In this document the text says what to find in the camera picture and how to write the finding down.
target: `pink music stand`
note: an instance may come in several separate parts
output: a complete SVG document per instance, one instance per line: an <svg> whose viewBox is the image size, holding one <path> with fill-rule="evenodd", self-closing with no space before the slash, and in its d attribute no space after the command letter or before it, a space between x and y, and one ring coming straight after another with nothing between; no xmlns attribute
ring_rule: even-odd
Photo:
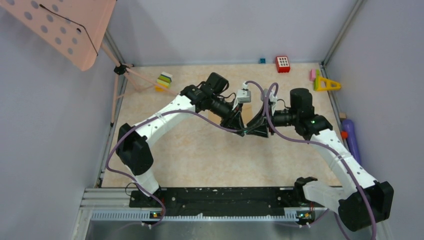
<svg viewBox="0 0 424 240"><path fill-rule="evenodd" d="M103 44L103 37L114 10L116 0L0 0L0 6L15 18L43 38L62 55L68 58L81 71L91 68L96 60L100 47L115 63L116 59L110 49ZM123 75L140 91L140 86L128 74L132 74L158 86L165 91L177 95L149 77L131 70L128 66ZM117 96L118 75L115 77L112 118L115 122L116 102L123 95Z"/></svg>

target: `orange cap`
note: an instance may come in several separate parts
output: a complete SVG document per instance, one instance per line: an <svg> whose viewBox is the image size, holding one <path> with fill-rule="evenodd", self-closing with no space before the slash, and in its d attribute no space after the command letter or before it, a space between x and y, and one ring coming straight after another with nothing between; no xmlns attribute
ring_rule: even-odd
<svg viewBox="0 0 424 240"><path fill-rule="evenodd" d="M341 131L341 138L347 139L348 138L348 132L347 131Z"/></svg>

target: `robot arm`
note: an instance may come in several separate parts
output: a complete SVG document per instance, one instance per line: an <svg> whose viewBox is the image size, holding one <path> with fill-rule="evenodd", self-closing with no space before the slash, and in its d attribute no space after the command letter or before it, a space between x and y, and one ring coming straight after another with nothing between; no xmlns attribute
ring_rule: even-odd
<svg viewBox="0 0 424 240"><path fill-rule="evenodd" d="M149 193L155 193L159 189L159 184L155 179L151 166L153 156L150 148L166 132L178 125L181 121L192 116L190 113L165 114L169 111L185 110L199 113L210 110L221 117L222 127L237 130L236 134L244 136L244 124L242 120L243 103L250 102L250 91L243 84L242 89L236 94L234 102L226 102L220 95L229 86L228 80L211 73L206 82L202 82L200 87L189 85L184 88L167 106L152 115L149 119L157 119L145 124L145 121L136 123L139 126L132 132L116 150L125 166L132 172L137 182ZM122 138L132 127L127 123L120 127L118 138Z"/></svg>
<svg viewBox="0 0 424 240"><path fill-rule="evenodd" d="M241 117L242 107L243 103L251 100L251 94L246 84L243 84L242 89L237 91L233 102L226 102L220 95L228 88L229 83L216 73L212 73L207 81L202 82L199 86L190 85L184 88L172 102L151 116L151 118L157 117L157 119L148 124L144 124L147 120L137 123L135 126L144 125L132 132L116 150L116 154L132 172L137 182L149 193L153 194L159 189L159 184L151 170L153 157L150 147L167 131L192 115L189 113L163 115L165 112L185 110L199 113L210 110L221 117L220 125L222 127L237 130L236 134L240 136L248 134L267 138L269 131L271 135L274 134L270 130L265 116L262 115L263 105L259 113L247 123L247 128L244 128ZM283 110L276 110L277 97L274 94L271 96L267 111L272 115L272 123L276 127L294 126L296 132L305 140L319 142L335 149L343 157L363 188L376 222L388 219L394 192L392 186L388 182L379 183L355 161L338 139L327 119L315 114L311 93L305 88L291 90L291 107ZM122 138L131 128L127 123L121 126L118 138ZM338 213L342 222L351 231L370 226L371 221L365 203L339 156L335 156L330 150L321 146L313 145L313 147L340 180L343 189L329 187L313 177L300 177L294 184L295 195L299 201L316 202Z"/></svg>
<svg viewBox="0 0 424 240"><path fill-rule="evenodd" d="M341 162L340 157L342 157L364 190L376 222L388 219L394 193L392 186L388 182L378 182L358 164L337 137L327 119L314 113L312 95L307 89L291 90L290 104L291 107L284 110L269 109L273 113L271 121L276 127L294 126L296 132L305 140L318 142L336 150L339 156L327 148L312 144L343 187L342 190L338 190L316 178L300 177L294 184L299 200L316 202L329 208L340 216L341 221L351 231L370 226L371 220L365 203L352 177Z"/></svg>

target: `table surface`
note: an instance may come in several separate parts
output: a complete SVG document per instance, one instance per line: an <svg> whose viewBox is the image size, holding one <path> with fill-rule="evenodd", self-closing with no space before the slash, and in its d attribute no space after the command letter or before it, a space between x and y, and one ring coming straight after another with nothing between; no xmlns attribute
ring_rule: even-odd
<svg viewBox="0 0 424 240"><path fill-rule="evenodd" d="M271 83L279 84L278 97L290 105L289 92L294 88L307 88L312 93L315 113L323 115L339 134L335 114L326 91L313 91L309 81L311 69L317 63L293 63L289 73L277 73L275 64L234 65L183 65L134 67L156 79L161 72L172 74L172 86L176 92L185 86L205 81L216 72L229 81L223 95L240 89L242 82L253 80L263 88ZM145 87L142 92L125 96L117 120L112 146L117 142L118 129L125 123L134 125L152 116L174 99L169 93L157 92L149 83L139 79ZM262 102L259 90L250 85L251 107L255 115ZM127 84L126 93L133 92ZM279 101L277 109L284 107ZM290 138L301 139L294 127L279 127ZM270 138L247 135L240 137L210 125L198 117L190 117L171 129L150 147L156 180L161 187L271 187L293 186L299 177L315 177L330 186L340 182L326 162L311 146L286 141L277 135ZM116 154L110 161L112 169L129 173ZM131 180L126 176L105 171L102 187L125 187Z"/></svg>

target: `pink block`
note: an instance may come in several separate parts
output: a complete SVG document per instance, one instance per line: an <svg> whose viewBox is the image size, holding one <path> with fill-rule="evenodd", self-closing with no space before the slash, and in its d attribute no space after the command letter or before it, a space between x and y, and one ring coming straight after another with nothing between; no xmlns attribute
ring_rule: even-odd
<svg viewBox="0 0 424 240"><path fill-rule="evenodd" d="M317 70L315 70L315 69L312 69L310 71L309 81L311 81L311 82L315 81L315 78L317 78L316 72L317 72Z"/></svg>

